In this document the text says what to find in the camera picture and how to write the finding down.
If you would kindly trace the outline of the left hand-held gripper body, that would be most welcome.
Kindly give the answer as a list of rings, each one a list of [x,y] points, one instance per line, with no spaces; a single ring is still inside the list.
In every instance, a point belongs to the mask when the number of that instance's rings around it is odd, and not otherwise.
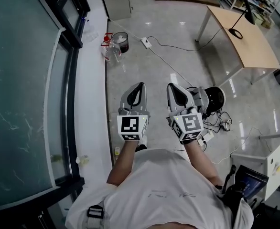
[[[118,109],[118,134],[124,141],[143,141],[149,125],[147,104],[121,104]]]

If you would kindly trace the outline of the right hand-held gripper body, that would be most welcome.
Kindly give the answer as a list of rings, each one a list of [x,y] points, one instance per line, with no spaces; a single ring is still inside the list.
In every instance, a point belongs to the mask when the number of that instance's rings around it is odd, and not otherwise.
[[[170,128],[174,131],[181,144],[196,140],[204,130],[202,114],[196,106],[173,108],[168,106],[169,115],[166,117]]]

